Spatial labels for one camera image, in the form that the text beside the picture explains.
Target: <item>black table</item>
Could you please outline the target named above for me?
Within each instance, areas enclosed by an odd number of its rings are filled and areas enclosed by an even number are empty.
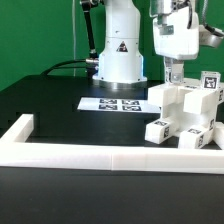
[[[21,114],[32,113],[28,142],[159,147],[144,141],[146,123],[158,114],[77,111],[81,97],[147,99],[147,90],[27,76],[0,93],[0,135]],[[171,138],[162,146],[176,144]],[[222,175],[0,168],[3,224],[223,223],[223,201]]]

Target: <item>green wall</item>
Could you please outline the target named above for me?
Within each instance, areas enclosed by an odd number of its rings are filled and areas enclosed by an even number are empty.
[[[145,58],[144,73],[149,79],[163,79],[162,57],[155,55],[153,49],[149,0],[133,2],[142,15],[140,52]],[[79,0],[75,1],[75,7],[75,57],[85,58],[88,44]],[[224,1],[210,0],[208,22],[224,29],[223,10]],[[105,9],[100,6],[91,14],[96,47],[101,52],[104,48]],[[26,75],[39,74],[57,62],[74,58],[72,0],[2,0],[0,29],[0,90]],[[199,57],[185,63],[186,77],[200,78],[202,70],[219,71],[224,76],[224,43],[219,49],[201,47]],[[73,71],[60,74],[73,75]],[[84,72],[77,71],[77,74],[83,75]]]

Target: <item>printed marker sheet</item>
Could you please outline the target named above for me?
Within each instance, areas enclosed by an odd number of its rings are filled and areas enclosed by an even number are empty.
[[[147,100],[107,99],[82,97],[78,110],[160,113],[160,108],[148,104]]]

